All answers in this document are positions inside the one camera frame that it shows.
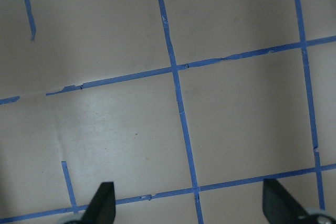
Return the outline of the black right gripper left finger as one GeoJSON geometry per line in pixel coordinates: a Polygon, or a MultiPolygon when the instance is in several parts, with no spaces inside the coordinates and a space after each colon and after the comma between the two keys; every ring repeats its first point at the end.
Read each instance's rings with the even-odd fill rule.
{"type": "Polygon", "coordinates": [[[116,198],[113,182],[100,184],[79,223],[113,224],[116,216],[116,198]]]}

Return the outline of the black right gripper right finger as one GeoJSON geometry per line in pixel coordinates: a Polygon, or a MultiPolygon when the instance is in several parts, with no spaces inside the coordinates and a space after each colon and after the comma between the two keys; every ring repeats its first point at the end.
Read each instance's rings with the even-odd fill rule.
{"type": "Polygon", "coordinates": [[[305,209],[276,179],[264,179],[263,214],[270,224],[315,223],[315,216],[305,209]]]}

